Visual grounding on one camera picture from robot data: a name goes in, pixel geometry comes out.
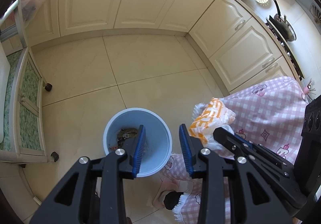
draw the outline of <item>frying pan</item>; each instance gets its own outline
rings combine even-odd
[[[278,13],[275,14],[274,16],[274,22],[273,22],[274,26],[277,28],[277,30],[279,30],[279,32],[281,33],[281,35],[284,37],[286,41],[291,42],[296,40],[297,36],[292,26],[290,25],[290,23],[286,20],[286,15],[284,15],[284,17],[281,16],[281,11],[277,1],[276,0],[273,0],[273,1],[278,11]]]

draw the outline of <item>metal screw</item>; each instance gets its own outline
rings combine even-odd
[[[211,150],[208,148],[201,149],[201,154],[203,155],[209,155],[211,153]]]
[[[125,154],[125,150],[124,150],[124,149],[117,149],[117,150],[115,151],[115,153],[116,153],[117,155],[124,155],[124,154]]]
[[[238,157],[238,162],[240,163],[240,164],[244,164],[244,163],[246,163],[247,162],[247,160],[246,160],[246,158],[244,158],[244,157]]]
[[[79,163],[80,164],[86,164],[88,162],[88,158],[87,157],[81,157],[80,159],[79,159]]]

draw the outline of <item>light blue bucket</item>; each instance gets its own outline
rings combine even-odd
[[[109,147],[117,144],[117,134],[121,129],[144,125],[146,146],[137,177],[146,177],[160,171],[172,152],[172,136],[166,123],[152,111],[143,108],[129,108],[115,114],[108,122],[103,136],[105,154],[112,152]]]

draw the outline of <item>green patterned cabinet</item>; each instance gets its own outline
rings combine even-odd
[[[24,48],[7,56],[10,73],[5,98],[4,141],[0,144],[0,161],[5,153],[16,153],[8,161],[46,162],[42,129],[43,79],[33,61],[32,53]]]

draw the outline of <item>cartoon print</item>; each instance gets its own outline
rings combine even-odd
[[[174,167],[174,158],[171,156],[167,163],[164,166],[166,168],[166,170],[170,171],[173,167]]]
[[[197,195],[195,196],[195,198],[196,198],[196,202],[197,202],[199,205],[201,205],[201,193],[197,194]]]
[[[267,138],[269,137],[269,133],[264,129],[264,131],[261,133],[261,136],[263,137],[263,139],[266,141]]]
[[[285,155],[287,155],[289,153],[288,151],[289,148],[289,143],[284,145],[283,148],[279,148],[276,152],[277,155],[280,155],[281,157],[283,157],[284,159],[286,159]]]
[[[244,134],[243,129],[239,130],[238,132],[235,133],[238,137],[241,137],[242,139],[246,139],[246,135]]]
[[[260,97],[264,96],[264,89],[267,88],[267,85],[259,85],[255,90],[253,90],[253,94],[258,95]]]

